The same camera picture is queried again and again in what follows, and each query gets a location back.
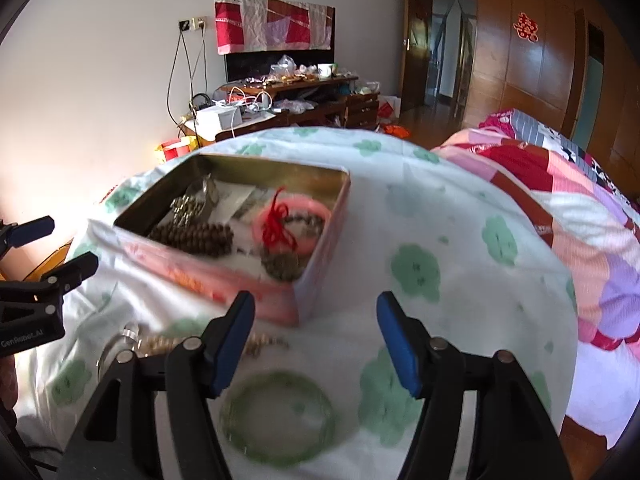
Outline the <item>red yellow carton box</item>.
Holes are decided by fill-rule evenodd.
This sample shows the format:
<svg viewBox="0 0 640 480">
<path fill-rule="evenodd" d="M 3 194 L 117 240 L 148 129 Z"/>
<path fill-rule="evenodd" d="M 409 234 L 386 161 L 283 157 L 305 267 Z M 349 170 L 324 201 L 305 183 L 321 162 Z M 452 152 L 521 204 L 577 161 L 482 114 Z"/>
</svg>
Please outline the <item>red yellow carton box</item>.
<svg viewBox="0 0 640 480">
<path fill-rule="evenodd" d="M 187 155 L 197 148 L 198 139 L 195 136 L 182 136 L 160 144 L 154 154 L 160 162 L 168 162 L 168 160 Z"/>
</svg>

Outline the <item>green jade bangle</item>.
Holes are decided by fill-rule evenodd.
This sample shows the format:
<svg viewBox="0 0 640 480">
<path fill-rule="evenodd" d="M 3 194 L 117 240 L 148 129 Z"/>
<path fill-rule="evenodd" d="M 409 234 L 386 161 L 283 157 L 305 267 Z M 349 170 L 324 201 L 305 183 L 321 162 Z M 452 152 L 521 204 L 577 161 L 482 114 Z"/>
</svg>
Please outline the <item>green jade bangle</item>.
<svg viewBox="0 0 640 480">
<path fill-rule="evenodd" d="M 232 387 L 219 413 L 227 442 L 248 460 L 279 468 L 308 462 L 334 442 L 336 411 L 309 377 L 256 374 Z"/>
</svg>

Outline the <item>silver metal bangle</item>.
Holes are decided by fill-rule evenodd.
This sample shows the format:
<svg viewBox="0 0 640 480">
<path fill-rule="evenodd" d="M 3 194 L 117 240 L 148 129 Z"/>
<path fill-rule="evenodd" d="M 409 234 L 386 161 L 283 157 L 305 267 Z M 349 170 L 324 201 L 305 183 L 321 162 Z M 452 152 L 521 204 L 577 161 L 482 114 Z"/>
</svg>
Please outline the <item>silver metal bangle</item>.
<svg viewBox="0 0 640 480">
<path fill-rule="evenodd" d="M 139 336 L 140 326 L 135 322 L 127 323 L 119 332 L 111 336 L 96 362 L 98 380 L 102 379 L 120 352 L 136 350 Z"/>
</svg>

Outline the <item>wall power socket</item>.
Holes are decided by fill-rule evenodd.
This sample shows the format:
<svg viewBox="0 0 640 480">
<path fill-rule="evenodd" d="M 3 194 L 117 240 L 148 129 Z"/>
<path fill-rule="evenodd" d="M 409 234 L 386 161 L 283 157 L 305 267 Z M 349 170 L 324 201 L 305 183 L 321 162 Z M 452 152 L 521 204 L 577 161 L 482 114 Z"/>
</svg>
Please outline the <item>wall power socket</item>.
<svg viewBox="0 0 640 480">
<path fill-rule="evenodd" d="M 205 16 L 194 16 L 194 18 L 188 18 L 187 20 L 178 21 L 178 27 L 180 32 L 190 32 L 190 30 L 204 30 L 206 29 L 207 20 Z"/>
</svg>

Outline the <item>pink red patchwork quilt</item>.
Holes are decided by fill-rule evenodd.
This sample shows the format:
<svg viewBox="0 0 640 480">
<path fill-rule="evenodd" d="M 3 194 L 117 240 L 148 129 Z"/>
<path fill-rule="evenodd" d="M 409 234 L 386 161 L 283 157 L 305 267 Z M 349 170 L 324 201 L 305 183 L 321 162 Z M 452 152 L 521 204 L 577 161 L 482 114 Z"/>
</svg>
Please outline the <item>pink red patchwork quilt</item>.
<svg viewBox="0 0 640 480">
<path fill-rule="evenodd" d="M 613 446 L 639 403 L 639 215 L 594 158 L 510 108 L 436 154 L 510 195 L 565 264 L 577 308 L 569 418 Z"/>
</svg>

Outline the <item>black television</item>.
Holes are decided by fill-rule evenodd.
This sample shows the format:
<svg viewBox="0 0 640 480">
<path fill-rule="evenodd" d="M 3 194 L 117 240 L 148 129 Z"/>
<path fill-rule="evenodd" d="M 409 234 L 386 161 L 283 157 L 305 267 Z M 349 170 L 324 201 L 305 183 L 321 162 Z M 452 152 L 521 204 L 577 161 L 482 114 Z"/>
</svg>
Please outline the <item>black television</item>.
<svg viewBox="0 0 640 480">
<path fill-rule="evenodd" d="M 217 52 L 228 81 L 262 76 L 289 56 L 297 65 L 335 58 L 335 9 L 288 0 L 215 2 Z"/>
</svg>

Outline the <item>orange item on floor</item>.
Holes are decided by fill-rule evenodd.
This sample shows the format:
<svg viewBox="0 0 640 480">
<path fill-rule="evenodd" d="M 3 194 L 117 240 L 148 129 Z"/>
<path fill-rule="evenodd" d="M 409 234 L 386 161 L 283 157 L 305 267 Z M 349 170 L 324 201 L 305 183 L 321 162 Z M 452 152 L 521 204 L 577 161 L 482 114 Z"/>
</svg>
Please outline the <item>orange item on floor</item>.
<svg viewBox="0 0 640 480">
<path fill-rule="evenodd" d="M 396 136 L 398 139 L 408 139 L 411 136 L 410 131 L 400 125 L 384 125 L 382 131 L 390 136 Z"/>
</svg>

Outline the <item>printed paper leaflet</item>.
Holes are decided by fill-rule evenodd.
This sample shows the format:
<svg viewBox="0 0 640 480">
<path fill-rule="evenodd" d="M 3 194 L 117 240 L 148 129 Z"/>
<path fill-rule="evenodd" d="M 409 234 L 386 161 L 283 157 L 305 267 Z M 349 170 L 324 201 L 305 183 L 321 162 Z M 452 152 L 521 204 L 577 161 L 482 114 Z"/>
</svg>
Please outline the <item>printed paper leaflet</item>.
<svg viewBox="0 0 640 480">
<path fill-rule="evenodd" d="M 215 180 L 216 202 L 209 215 L 210 223 L 229 223 L 246 214 L 260 211 L 273 196 L 272 188 Z"/>
</svg>

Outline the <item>brown wooden door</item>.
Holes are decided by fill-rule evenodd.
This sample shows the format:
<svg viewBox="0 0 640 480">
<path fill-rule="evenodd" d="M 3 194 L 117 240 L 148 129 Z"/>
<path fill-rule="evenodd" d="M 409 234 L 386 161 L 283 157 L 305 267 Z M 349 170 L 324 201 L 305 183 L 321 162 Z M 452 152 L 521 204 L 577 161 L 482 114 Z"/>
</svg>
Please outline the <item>brown wooden door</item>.
<svg viewBox="0 0 640 480">
<path fill-rule="evenodd" d="M 432 6 L 433 0 L 406 0 L 405 51 L 402 58 L 401 84 L 403 113 L 424 104 L 428 62 L 431 55 L 428 32 Z"/>
</svg>

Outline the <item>brown wooden wardrobe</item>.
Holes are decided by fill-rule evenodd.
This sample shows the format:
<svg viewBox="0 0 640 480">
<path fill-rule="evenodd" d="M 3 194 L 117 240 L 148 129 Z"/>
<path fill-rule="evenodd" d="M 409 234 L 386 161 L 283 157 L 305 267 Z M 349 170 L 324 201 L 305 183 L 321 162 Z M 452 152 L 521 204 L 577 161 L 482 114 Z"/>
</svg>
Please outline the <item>brown wooden wardrobe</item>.
<svg viewBox="0 0 640 480">
<path fill-rule="evenodd" d="M 513 28 L 525 12 L 539 41 Z M 577 12 L 604 36 L 602 93 L 587 151 L 627 195 L 639 191 L 639 65 L 597 0 L 477 0 L 477 36 L 463 123 L 475 127 L 498 110 L 518 108 L 559 129 L 574 76 Z"/>
</svg>

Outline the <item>white green cloud bedsheet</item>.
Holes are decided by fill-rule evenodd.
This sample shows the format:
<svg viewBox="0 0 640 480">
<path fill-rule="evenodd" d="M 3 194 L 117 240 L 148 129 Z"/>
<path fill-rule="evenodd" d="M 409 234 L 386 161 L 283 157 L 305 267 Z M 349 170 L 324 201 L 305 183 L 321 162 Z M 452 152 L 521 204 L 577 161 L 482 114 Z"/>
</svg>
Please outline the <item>white green cloud bedsheet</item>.
<svg viewBox="0 0 640 480">
<path fill-rule="evenodd" d="M 345 221 L 316 301 L 299 326 L 257 322 L 281 337 L 245 359 L 232 387 L 274 370 L 303 374 L 336 411 L 334 442 L 308 462 L 279 468 L 224 445 L 238 479 L 393 479 L 421 405 L 401 387 L 375 315 L 393 292 L 408 315 L 458 349 L 512 351 L 554 426 L 572 388 L 577 347 L 570 271 L 512 198 L 452 162 L 368 132 L 287 128 L 219 143 L 219 154 L 334 166 L 350 174 Z M 77 231 L 72 254 L 94 252 L 96 275 L 64 301 L 66 335 L 17 359 L 18 429 L 29 444 L 62 450 L 96 388 L 96 362 L 127 323 L 182 335 L 224 306 L 144 270 L 114 240 L 112 224 L 169 171 L 122 182 Z"/>
</svg>

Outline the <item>dark bead bracelet red tassel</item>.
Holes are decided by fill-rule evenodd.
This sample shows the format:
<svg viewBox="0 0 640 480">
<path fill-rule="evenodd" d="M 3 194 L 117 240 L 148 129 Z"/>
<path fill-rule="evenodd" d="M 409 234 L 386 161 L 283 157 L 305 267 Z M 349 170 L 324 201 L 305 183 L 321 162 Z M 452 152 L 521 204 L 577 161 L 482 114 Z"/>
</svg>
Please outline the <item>dark bead bracelet red tassel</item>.
<svg viewBox="0 0 640 480">
<path fill-rule="evenodd" d="M 303 195 L 278 188 L 254 222 L 260 262 L 279 282 L 298 280 L 326 226 L 326 214 Z"/>
</svg>

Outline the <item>red double happiness sticker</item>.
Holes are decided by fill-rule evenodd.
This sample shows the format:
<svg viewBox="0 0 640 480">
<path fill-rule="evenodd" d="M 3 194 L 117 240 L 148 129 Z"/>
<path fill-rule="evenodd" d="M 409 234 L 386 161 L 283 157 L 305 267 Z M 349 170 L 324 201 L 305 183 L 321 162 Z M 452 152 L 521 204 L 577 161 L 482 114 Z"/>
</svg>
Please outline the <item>red double happiness sticker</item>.
<svg viewBox="0 0 640 480">
<path fill-rule="evenodd" d="M 525 12 L 518 14 L 518 17 L 513 23 L 513 28 L 518 38 L 531 42 L 532 44 L 536 44 L 536 42 L 539 41 L 539 26 L 537 22 L 530 18 Z"/>
</svg>

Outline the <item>pink metal tin box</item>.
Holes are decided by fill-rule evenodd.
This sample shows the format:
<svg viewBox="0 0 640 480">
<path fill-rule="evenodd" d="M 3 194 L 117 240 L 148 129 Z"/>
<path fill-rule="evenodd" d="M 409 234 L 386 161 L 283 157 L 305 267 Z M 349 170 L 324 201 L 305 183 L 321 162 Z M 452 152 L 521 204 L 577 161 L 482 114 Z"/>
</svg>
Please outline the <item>pink metal tin box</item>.
<svg viewBox="0 0 640 480">
<path fill-rule="evenodd" d="M 303 195 L 326 214 L 326 226 L 302 276 L 291 283 L 270 278 L 260 262 L 254 214 L 210 223 L 215 180 L 278 188 Z M 217 304 L 251 292 L 258 318 L 296 326 L 318 295 L 340 237 L 350 174 L 341 167 L 281 162 L 238 155 L 194 155 L 171 169 L 114 222 L 127 256 L 162 278 Z"/>
</svg>

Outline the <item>wooden TV cabinet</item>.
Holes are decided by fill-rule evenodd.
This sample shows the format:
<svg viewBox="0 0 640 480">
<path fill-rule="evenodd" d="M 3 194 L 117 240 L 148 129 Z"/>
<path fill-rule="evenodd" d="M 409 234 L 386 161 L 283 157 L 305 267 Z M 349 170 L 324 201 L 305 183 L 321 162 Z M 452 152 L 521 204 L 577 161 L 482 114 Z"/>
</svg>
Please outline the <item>wooden TV cabinet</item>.
<svg viewBox="0 0 640 480">
<path fill-rule="evenodd" d="M 373 129 L 378 123 L 378 102 L 378 88 L 370 84 L 363 86 L 356 76 L 293 78 L 261 84 L 229 82 L 217 90 L 206 107 L 237 107 L 242 114 L 239 127 L 219 133 L 214 142 L 206 141 L 195 132 L 194 118 L 198 110 L 194 110 L 181 119 L 178 131 L 182 136 L 195 136 L 198 146 L 204 146 L 281 127 Z"/>
</svg>

